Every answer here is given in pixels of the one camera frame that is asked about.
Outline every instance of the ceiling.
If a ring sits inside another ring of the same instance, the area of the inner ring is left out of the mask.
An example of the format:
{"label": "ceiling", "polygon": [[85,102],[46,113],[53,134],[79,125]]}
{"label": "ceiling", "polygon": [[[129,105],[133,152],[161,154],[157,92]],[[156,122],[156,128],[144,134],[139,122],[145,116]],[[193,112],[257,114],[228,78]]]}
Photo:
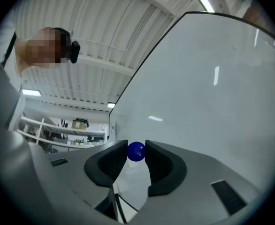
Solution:
{"label": "ceiling", "polygon": [[[251,3],[209,1],[216,12],[240,17]],[[81,46],[75,64],[25,70],[23,88],[42,93],[27,96],[26,106],[58,118],[108,121],[107,103],[117,101],[146,55],[186,11],[204,8],[198,0],[19,0],[14,10],[18,37],[62,27],[72,30]]]}

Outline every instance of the blue ball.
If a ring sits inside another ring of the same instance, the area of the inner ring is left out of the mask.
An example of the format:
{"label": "blue ball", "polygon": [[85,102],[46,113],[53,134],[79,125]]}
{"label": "blue ball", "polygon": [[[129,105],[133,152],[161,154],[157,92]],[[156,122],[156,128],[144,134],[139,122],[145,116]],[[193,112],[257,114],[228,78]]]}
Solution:
{"label": "blue ball", "polygon": [[134,162],[139,162],[145,158],[145,145],[141,142],[132,142],[127,147],[127,157]]}

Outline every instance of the cardboard box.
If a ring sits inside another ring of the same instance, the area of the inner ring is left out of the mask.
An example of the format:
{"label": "cardboard box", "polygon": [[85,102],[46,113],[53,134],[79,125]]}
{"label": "cardboard box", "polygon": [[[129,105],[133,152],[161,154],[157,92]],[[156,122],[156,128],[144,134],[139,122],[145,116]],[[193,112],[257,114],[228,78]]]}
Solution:
{"label": "cardboard box", "polygon": [[72,128],[85,130],[84,122],[73,120]]}

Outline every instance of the white shirt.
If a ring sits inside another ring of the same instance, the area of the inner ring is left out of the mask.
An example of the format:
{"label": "white shirt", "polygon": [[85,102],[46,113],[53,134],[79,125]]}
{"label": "white shirt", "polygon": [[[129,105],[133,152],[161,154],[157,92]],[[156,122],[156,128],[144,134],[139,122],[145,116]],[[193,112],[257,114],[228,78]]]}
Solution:
{"label": "white shirt", "polygon": [[[11,9],[0,24],[0,63],[4,60],[6,51],[8,49],[10,41],[15,32],[15,27],[13,24],[13,14],[14,14],[13,9]],[[11,83],[11,85],[19,92],[22,84],[22,79],[19,76],[19,73],[17,71],[14,47],[11,51],[9,58],[6,61],[4,70],[9,77],[9,82]],[[8,128],[9,130],[13,130],[14,126],[17,124],[20,116],[23,113],[24,107],[25,107],[25,97],[21,92],[21,96],[17,103],[15,113],[9,124],[9,128]]]}

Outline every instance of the black rectangular slot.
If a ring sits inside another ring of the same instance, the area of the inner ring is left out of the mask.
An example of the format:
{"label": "black rectangular slot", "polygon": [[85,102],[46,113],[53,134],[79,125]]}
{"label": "black rectangular slot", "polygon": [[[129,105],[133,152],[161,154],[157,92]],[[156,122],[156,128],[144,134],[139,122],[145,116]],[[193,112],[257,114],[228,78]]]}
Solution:
{"label": "black rectangular slot", "polygon": [[56,166],[65,164],[67,162],[68,162],[67,160],[65,160],[64,158],[61,158],[61,159],[58,159],[58,160],[51,161],[51,164],[52,164],[53,167],[56,167]]}
{"label": "black rectangular slot", "polygon": [[225,180],[212,183],[211,186],[220,198],[229,215],[235,214],[247,205],[240,195],[236,193],[236,191]]}

